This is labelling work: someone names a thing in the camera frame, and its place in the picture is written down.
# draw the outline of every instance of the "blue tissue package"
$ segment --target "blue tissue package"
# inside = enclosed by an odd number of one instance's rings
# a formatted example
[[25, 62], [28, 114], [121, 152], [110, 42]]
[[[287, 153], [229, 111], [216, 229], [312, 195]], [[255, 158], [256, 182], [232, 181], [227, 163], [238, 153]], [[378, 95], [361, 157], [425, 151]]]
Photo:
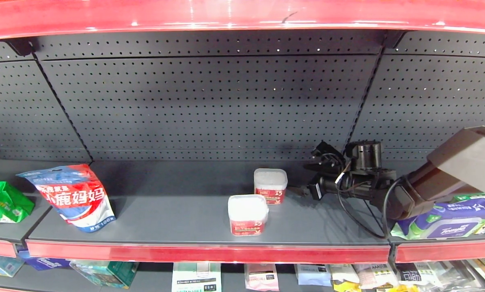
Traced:
[[430, 212], [397, 223], [404, 235], [401, 237], [420, 239], [468, 236], [484, 222], [485, 198], [474, 198], [454, 204], [437, 203]]
[[69, 266], [69, 261], [65, 259], [35, 258], [29, 255], [25, 248], [17, 247], [18, 256], [37, 271], [51, 270], [52, 268], [64, 268]]

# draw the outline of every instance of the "gray shelf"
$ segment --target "gray shelf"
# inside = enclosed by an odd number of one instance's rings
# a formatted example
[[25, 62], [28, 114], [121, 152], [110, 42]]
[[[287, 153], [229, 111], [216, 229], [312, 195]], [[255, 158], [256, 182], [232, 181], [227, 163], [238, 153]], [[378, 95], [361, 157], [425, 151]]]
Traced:
[[37, 271], [24, 265], [13, 277], [0, 276], [0, 288], [35, 292], [99, 292], [96, 286], [72, 268]]
[[[331, 287], [299, 286], [292, 264], [276, 265], [281, 292], [332, 292]], [[226, 292], [249, 292], [244, 286], [244, 264], [221, 265], [222, 290]], [[170, 292], [172, 290], [172, 263], [141, 263], [130, 292]], [[118, 289], [103, 287], [100, 292], [117, 292]]]
[[[253, 193], [253, 171], [284, 168], [290, 184], [314, 175], [298, 162], [107, 161], [91, 168], [105, 185], [117, 220], [86, 234], [51, 210], [31, 233], [31, 240], [143, 244], [387, 245], [362, 231], [334, 196], [316, 202], [287, 192], [281, 205], [270, 206], [265, 231], [235, 237], [230, 232], [230, 195]], [[357, 217], [379, 232], [365, 203], [349, 200]]]
[[35, 187], [26, 179], [17, 177], [16, 174], [27, 172], [29, 170], [52, 168], [59, 165], [67, 165], [67, 162], [0, 159], [0, 181], [9, 182], [35, 203], [35, 208], [31, 215], [24, 218], [22, 222], [17, 224], [0, 223], [0, 240], [6, 240], [13, 243], [23, 242], [25, 237], [51, 209], [50, 204], [40, 196], [40, 193]]

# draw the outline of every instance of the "cardboard box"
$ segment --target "cardboard box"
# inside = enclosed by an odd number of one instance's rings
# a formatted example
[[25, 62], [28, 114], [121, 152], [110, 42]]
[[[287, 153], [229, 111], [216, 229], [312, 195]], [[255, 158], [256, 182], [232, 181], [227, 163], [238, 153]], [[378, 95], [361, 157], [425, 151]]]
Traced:
[[75, 271], [95, 285], [128, 289], [139, 262], [71, 260]]

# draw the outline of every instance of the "lower shelf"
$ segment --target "lower shelf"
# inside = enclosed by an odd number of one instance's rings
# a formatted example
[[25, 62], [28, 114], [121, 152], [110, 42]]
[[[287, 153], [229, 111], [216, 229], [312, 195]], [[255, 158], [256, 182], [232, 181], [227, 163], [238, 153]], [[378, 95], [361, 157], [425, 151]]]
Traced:
[[[141, 263], [130, 292], [172, 290], [172, 264]], [[276, 265], [280, 291], [283, 292], [332, 292], [331, 287], [299, 286], [292, 264]], [[244, 285], [244, 264], [221, 265], [222, 290], [227, 292], [247, 292]], [[56, 268], [37, 271], [23, 266], [13, 278], [0, 277], [0, 292], [37, 291], [37, 292], [118, 292], [120, 289], [100, 287], [92, 284], [70, 268]]]

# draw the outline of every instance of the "hanging product package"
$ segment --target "hanging product package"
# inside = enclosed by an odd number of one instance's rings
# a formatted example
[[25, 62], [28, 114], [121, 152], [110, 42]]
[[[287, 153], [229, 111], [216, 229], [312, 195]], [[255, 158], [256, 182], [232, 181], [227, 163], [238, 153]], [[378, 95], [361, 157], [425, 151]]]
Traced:
[[279, 291], [275, 264], [244, 264], [246, 289]]
[[86, 164], [17, 174], [33, 183], [69, 224], [91, 233], [116, 220], [107, 193]]
[[0, 222], [18, 223], [31, 214], [34, 203], [5, 181], [0, 181]]
[[328, 264], [295, 264], [299, 285], [331, 287], [331, 271]]

